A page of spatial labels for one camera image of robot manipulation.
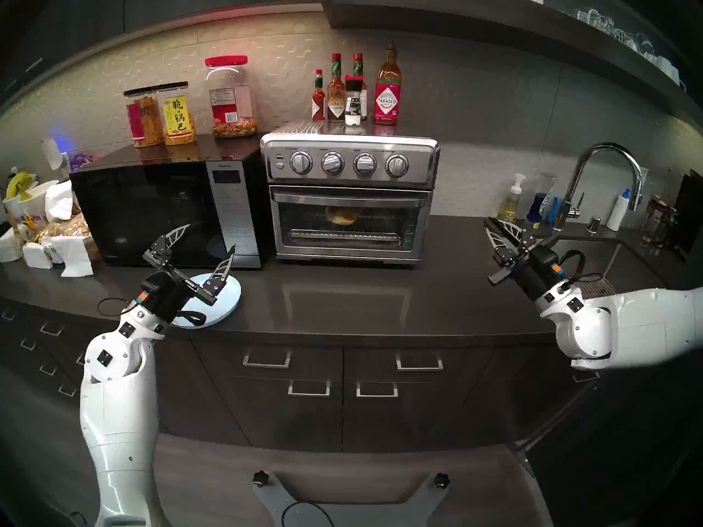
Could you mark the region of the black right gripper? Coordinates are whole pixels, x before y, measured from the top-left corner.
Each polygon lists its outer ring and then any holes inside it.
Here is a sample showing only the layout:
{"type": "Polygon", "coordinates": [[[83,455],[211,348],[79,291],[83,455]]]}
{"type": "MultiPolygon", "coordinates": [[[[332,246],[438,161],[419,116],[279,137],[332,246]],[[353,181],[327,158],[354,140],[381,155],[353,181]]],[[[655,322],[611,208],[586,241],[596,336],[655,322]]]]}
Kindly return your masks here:
{"type": "Polygon", "coordinates": [[[495,217],[485,218],[483,224],[499,265],[488,277],[491,285],[512,280],[531,301],[536,301],[565,280],[553,250],[560,237],[538,237],[531,229],[495,217]]]}

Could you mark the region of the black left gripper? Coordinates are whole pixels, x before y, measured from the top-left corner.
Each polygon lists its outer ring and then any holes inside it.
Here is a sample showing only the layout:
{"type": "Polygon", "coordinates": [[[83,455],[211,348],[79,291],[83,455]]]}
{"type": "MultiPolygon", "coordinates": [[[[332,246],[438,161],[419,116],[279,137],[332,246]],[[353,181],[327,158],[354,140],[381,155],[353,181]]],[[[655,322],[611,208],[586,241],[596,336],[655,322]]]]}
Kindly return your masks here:
{"type": "Polygon", "coordinates": [[[137,304],[166,323],[181,317],[191,324],[204,324],[203,313],[183,308],[192,298],[213,306],[218,295],[224,291],[236,255],[236,246],[232,246],[227,252],[228,258],[206,276],[202,285],[197,285],[170,263],[174,246],[190,232],[189,229],[191,224],[186,224],[158,236],[143,253],[143,260],[155,267],[156,271],[142,281],[137,304]]]}

